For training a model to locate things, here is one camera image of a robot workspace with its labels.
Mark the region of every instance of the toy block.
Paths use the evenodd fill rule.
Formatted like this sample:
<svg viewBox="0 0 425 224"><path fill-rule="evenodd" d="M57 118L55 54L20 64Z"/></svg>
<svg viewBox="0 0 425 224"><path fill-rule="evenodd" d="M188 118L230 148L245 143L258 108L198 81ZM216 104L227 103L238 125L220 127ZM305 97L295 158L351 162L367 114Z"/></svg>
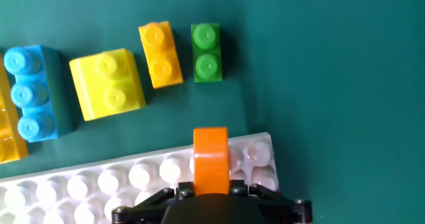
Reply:
<svg viewBox="0 0 425 224"><path fill-rule="evenodd" d="M191 25L195 82L222 81L220 26Z"/></svg>
<svg viewBox="0 0 425 224"><path fill-rule="evenodd" d="M228 194L230 187L227 128L193 130L196 195Z"/></svg>
<svg viewBox="0 0 425 224"><path fill-rule="evenodd" d="M139 27L153 88L183 82L173 32L168 21Z"/></svg>
<svg viewBox="0 0 425 224"><path fill-rule="evenodd" d="M134 55L106 51L69 62L85 121L146 106Z"/></svg>
<svg viewBox="0 0 425 224"><path fill-rule="evenodd" d="M228 150L230 179L278 190L274 157L264 155L273 154L268 133L229 138ZM266 166L256 166L256 160ZM193 181L193 168L188 145L0 179L0 223L23 217L35 223L111 223L113 208L133 207L166 187Z"/></svg>
<svg viewBox="0 0 425 224"><path fill-rule="evenodd" d="M0 58L0 164L28 156L27 144L18 133L19 117L10 93L11 87Z"/></svg>
<svg viewBox="0 0 425 224"><path fill-rule="evenodd" d="M72 132L58 51L40 45L14 47L4 62L16 79L11 98L23 113L19 134L37 142Z"/></svg>

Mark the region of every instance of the orange cylinder piece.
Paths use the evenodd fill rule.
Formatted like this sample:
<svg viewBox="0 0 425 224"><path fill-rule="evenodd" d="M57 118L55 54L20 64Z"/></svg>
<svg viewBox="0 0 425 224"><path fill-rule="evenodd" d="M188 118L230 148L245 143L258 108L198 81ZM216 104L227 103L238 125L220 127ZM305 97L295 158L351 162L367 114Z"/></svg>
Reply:
<svg viewBox="0 0 425 224"><path fill-rule="evenodd" d="M193 130L196 195L228 194L230 178L227 138L227 128Z"/></svg>

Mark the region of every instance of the white lego plate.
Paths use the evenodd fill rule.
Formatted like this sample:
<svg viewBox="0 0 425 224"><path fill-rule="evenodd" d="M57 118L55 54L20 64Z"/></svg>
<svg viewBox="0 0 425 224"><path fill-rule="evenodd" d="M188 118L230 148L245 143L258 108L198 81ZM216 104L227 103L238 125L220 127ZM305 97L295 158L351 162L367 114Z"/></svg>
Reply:
<svg viewBox="0 0 425 224"><path fill-rule="evenodd" d="M229 138L230 178L278 189L268 133ZM0 224L111 223L165 187L193 181L193 146L0 179Z"/></svg>

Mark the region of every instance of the orange lego brick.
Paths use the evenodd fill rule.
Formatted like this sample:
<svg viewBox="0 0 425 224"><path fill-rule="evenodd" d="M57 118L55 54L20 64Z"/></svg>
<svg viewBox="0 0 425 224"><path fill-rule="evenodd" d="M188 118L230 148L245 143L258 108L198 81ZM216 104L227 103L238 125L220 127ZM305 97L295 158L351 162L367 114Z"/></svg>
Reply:
<svg viewBox="0 0 425 224"><path fill-rule="evenodd" d="M153 88L183 82L173 32L168 21L139 27Z"/></svg>
<svg viewBox="0 0 425 224"><path fill-rule="evenodd" d="M18 134L19 117L10 93L5 66L0 58L0 164L28 156L27 143Z"/></svg>
<svg viewBox="0 0 425 224"><path fill-rule="evenodd" d="M195 193L228 194L230 185L227 128L193 130Z"/></svg>

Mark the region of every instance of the blue lego brick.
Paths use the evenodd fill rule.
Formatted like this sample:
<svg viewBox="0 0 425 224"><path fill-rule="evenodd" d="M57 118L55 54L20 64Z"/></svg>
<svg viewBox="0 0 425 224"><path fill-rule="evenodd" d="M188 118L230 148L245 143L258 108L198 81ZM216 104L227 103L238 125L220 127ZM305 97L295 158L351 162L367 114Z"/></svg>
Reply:
<svg viewBox="0 0 425 224"><path fill-rule="evenodd" d="M11 98L23 113L19 134L37 142L72 132L58 51L40 45L14 47L6 52L4 64L16 79Z"/></svg>

